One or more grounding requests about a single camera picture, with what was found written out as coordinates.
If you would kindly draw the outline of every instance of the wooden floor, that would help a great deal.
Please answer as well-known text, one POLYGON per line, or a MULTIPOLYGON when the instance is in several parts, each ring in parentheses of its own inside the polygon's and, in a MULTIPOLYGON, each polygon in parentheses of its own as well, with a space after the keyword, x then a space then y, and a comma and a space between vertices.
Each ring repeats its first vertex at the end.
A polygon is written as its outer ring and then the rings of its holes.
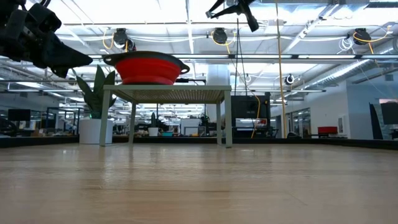
POLYGON ((316 145, 0 150, 0 223, 398 223, 398 152, 316 145))

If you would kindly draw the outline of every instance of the wooden table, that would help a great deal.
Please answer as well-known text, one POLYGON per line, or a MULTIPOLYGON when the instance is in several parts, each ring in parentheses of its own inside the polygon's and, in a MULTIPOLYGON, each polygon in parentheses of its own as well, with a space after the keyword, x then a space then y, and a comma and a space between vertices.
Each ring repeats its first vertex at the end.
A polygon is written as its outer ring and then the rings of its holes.
POLYGON ((136 106, 139 103, 216 104, 217 144, 221 145, 221 103, 225 106, 226 147, 232 147, 231 87, 191 85, 105 85, 101 118, 100 146, 105 146, 108 102, 114 94, 132 103, 129 143, 134 141, 136 106))

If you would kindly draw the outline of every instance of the white planter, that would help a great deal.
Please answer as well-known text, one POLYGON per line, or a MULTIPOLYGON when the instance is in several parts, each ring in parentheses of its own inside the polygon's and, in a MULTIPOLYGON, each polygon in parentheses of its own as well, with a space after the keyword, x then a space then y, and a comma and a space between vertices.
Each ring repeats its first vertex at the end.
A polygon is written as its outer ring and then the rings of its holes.
MULTIPOLYGON (((80 144, 99 144, 101 119, 83 119, 79 123, 80 144)), ((113 121, 106 126, 106 144, 112 144, 113 121)))
POLYGON ((159 132, 159 128, 148 128, 150 137, 157 137, 157 133, 159 132))

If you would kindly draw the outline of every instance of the potted plant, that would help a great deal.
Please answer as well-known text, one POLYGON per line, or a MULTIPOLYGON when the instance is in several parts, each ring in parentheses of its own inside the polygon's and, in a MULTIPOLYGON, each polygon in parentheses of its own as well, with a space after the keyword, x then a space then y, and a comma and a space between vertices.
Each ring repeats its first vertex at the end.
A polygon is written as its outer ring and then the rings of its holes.
MULTIPOLYGON (((104 98, 104 85, 114 85, 115 71, 105 76, 104 71, 100 66, 97 66, 97 71, 94 79, 94 89, 78 75, 76 75, 77 84, 83 92, 85 103, 90 110, 90 119, 83 119, 80 121, 79 133, 80 144, 99 144, 100 130, 101 130, 101 115, 104 98)), ((110 99, 109 107, 114 105, 116 99, 110 99)), ((108 120, 106 127, 106 143, 112 143, 113 122, 108 120)))
POLYGON ((157 127, 157 119, 155 113, 152 113, 150 116, 150 128, 148 128, 149 136, 155 137, 159 132, 159 128, 157 127))

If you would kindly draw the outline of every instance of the red bowl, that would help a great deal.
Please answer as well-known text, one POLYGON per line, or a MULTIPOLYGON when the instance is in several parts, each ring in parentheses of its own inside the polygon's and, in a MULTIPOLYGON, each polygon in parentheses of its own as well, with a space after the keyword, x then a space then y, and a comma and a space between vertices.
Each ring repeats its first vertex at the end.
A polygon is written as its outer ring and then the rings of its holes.
POLYGON ((106 64, 116 67, 124 85, 173 85, 179 75, 190 71, 178 58, 160 52, 128 52, 103 58, 106 64))

